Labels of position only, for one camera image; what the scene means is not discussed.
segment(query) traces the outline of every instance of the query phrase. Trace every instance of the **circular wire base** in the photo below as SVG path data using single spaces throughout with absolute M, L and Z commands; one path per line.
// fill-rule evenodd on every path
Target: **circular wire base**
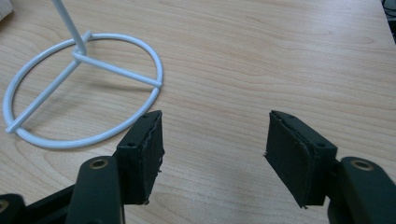
M 122 40 L 126 41 L 129 43 L 133 43 L 137 45 L 138 47 L 144 49 L 152 58 L 152 60 L 155 62 L 155 66 L 157 68 L 157 81 L 163 83 L 163 66 L 161 64 L 161 60 L 157 53 L 152 49 L 148 44 L 145 42 L 128 36 L 128 35 L 119 35 L 119 34 L 92 34 L 90 37 L 90 40 L 100 40 L 100 39 L 116 39 L 116 40 Z M 57 44 L 49 49 L 44 50 L 43 52 L 39 53 L 36 55 L 30 62 L 28 62 L 16 75 L 15 77 L 11 80 L 11 82 L 8 85 L 8 88 L 6 90 L 6 94 L 4 97 L 3 101 L 3 115 L 4 115 L 4 120 L 7 124 L 7 126 L 10 126 L 15 118 L 13 117 L 12 113 L 12 102 L 14 99 L 14 94 L 15 90 L 18 88 L 18 86 L 21 84 L 21 81 L 23 78 L 29 73 L 29 71 L 35 67 L 37 64 L 45 60 L 47 57 L 52 55 L 53 53 L 65 49 L 67 47 L 70 47 L 72 45 L 75 45 L 76 42 L 74 39 L 69 39 L 66 40 L 60 44 Z M 110 138 L 117 133 L 122 132 L 129 126 L 131 126 L 140 116 L 144 115 L 149 108 L 152 106 L 152 104 L 155 102 L 158 94 L 160 93 L 160 88 L 154 87 L 152 90 L 150 96 L 146 100 L 145 103 L 128 119 L 126 119 L 124 122 L 120 123 L 119 125 L 115 126 L 114 128 L 111 128 L 103 133 L 99 133 L 94 136 L 86 137 L 86 138 L 81 138 L 77 140 L 50 140 L 50 139 L 45 139 L 38 137 L 36 135 L 33 135 L 23 129 L 22 127 L 19 127 L 16 130 L 16 134 L 19 135 L 22 139 L 25 141 L 37 145 L 39 147 L 46 147 L 46 148 L 52 148 L 52 149 L 67 149 L 67 148 L 75 148 L 75 147 L 85 147 L 91 144 L 98 143 L 100 141 L 103 141 L 107 138 Z

